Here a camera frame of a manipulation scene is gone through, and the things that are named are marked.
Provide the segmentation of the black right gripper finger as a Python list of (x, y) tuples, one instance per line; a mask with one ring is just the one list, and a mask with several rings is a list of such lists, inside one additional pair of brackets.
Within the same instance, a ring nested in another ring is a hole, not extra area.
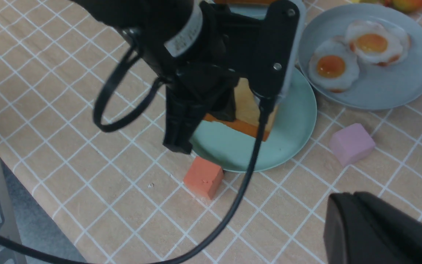
[(422, 223), (369, 192), (330, 194), (323, 240), (329, 264), (422, 264)]

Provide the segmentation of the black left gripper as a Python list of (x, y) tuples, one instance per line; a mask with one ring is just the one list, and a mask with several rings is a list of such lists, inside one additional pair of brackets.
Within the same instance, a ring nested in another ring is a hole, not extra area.
[[(277, 0), (259, 20), (202, 0), (77, 0), (97, 21), (118, 30), (130, 44), (101, 90), (95, 110), (105, 110), (127, 71), (143, 59), (158, 75), (136, 110), (145, 110), (166, 85), (163, 145), (190, 154), (190, 139), (210, 114), (236, 120), (234, 88), (251, 57), (251, 92), (258, 100), (288, 93), (300, 40), (299, 5)], [(251, 45), (256, 40), (253, 50)]]

